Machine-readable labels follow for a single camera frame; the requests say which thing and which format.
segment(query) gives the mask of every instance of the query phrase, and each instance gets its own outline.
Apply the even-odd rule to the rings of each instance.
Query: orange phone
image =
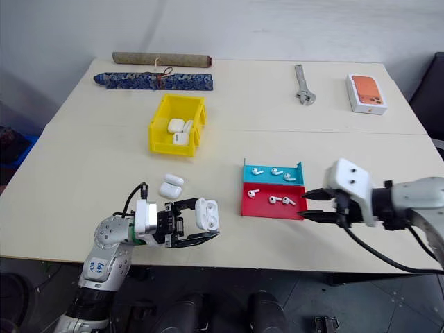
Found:
[[[377,89],[376,82],[369,76],[352,76],[355,82],[359,101],[365,104],[382,104],[382,97]]]

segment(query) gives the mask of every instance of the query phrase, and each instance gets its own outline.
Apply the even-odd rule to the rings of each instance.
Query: white wall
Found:
[[[94,57],[383,62],[408,98],[444,51],[443,0],[0,0],[1,123],[38,133]]]

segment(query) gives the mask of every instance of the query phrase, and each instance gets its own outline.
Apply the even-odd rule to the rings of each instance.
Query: tan cylinder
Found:
[[[113,52],[112,59],[117,64],[134,65],[154,65],[157,59],[159,66],[183,67],[211,67],[213,62],[209,55],[174,53]]]

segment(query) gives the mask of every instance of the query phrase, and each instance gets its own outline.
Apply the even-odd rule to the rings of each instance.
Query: red tray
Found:
[[[257,192],[254,198],[250,198],[247,192],[251,189],[259,189],[260,192]],[[304,218],[299,216],[298,212],[307,209],[307,200],[302,197],[304,193],[305,187],[303,186],[245,182],[244,192],[242,193],[241,214],[242,216],[303,220]],[[288,196],[296,205],[284,205],[280,201],[271,204],[268,201],[270,196],[277,196],[279,198]]]

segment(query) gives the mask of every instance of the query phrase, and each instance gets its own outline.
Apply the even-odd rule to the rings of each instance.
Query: blue patterned fabric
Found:
[[[213,90],[211,74],[101,73],[94,81],[106,89]]]

